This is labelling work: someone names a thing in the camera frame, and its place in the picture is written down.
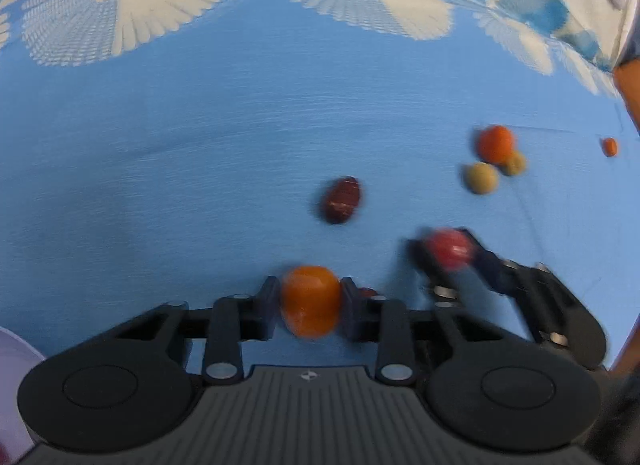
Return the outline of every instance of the pink ball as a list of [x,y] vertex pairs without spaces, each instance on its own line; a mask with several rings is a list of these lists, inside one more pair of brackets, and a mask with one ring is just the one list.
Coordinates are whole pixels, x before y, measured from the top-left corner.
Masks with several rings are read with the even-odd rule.
[[436,230],[426,240],[426,244],[436,261],[447,271],[466,267],[474,257],[471,241],[453,228]]

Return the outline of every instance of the orange fruit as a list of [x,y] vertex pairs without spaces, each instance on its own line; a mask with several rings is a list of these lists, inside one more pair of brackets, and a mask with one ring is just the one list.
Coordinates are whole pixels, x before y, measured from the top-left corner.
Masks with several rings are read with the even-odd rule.
[[298,337],[322,337],[338,322],[340,281],[328,268],[295,268],[284,278],[280,297],[282,318]]
[[618,154],[618,142],[614,138],[605,138],[602,140],[602,150],[609,158],[616,156]]
[[516,139],[503,125],[492,125],[478,136],[478,156],[487,163],[502,165],[513,154]]

